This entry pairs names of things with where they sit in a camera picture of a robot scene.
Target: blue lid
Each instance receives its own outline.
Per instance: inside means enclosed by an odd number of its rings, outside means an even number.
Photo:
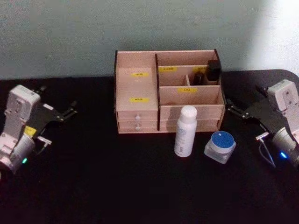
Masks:
[[[219,148],[230,148],[234,144],[234,137],[227,132],[219,131],[212,134],[212,142]]]

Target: blue led light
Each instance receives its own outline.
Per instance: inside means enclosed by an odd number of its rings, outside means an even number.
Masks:
[[[284,154],[283,152],[280,152],[280,155],[281,155],[281,157],[283,157],[283,158],[287,158],[287,156],[286,156],[286,154]]]

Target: black table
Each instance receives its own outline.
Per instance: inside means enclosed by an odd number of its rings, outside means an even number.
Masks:
[[[271,86],[284,78],[299,86],[298,77],[285,70],[225,72],[223,85],[226,96],[246,108],[261,98],[255,84]],[[77,100],[79,111],[64,126],[49,129],[45,137],[53,144],[0,185],[1,223],[244,223],[257,218],[252,208],[277,210],[264,215],[276,221],[299,209],[299,174],[276,149],[276,169],[261,158],[254,138],[259,127],[227,113],[222,130],[234,136],[237,148],[226,165],[204,155],[212,133],[197,133],[192,155],[179,158],[173,133],[117,134],[113,81],[0,82],[1,130],[7,94],[17,84],[46,85],[43,102],[63,111]]]

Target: wooden storage box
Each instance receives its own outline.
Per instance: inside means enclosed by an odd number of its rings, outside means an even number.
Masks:
[[[119,133],[175,132],[180,110],[193,105],[197,132],[218,131],[225,111],[220,80],[208,81],[216,50],[116,51],[115,113]],[[192,85],[201,72],[205,85]]]

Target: yellow label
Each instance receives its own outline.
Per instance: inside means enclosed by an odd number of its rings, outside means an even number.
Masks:
[[[197,92],[197,88],[191,88],[191,87],[178,88],[178,92]]]
[[[149,76],[148,72],[136,72],[136,73],[131,73],[131,76],[133,77],[146,77]]]
[[[26,126],[25,127],[25,134],[28,135],[29,137],[32,137],[36,133],[36,129]]]
[[[147,103],[150,98],[130,97],[129,101],[132,103]]]
[[[177,71],[177,70],[178,70],[177,67],[162,67],[162,68],[159,68],[159,72]]]
[[[198,72],[198,71],[200,71],[200,72],[205,73],[205,72],[206,72],[206,66],[204,66],[204,67],[193,67],[192,70],[193,70],[194,72]]]

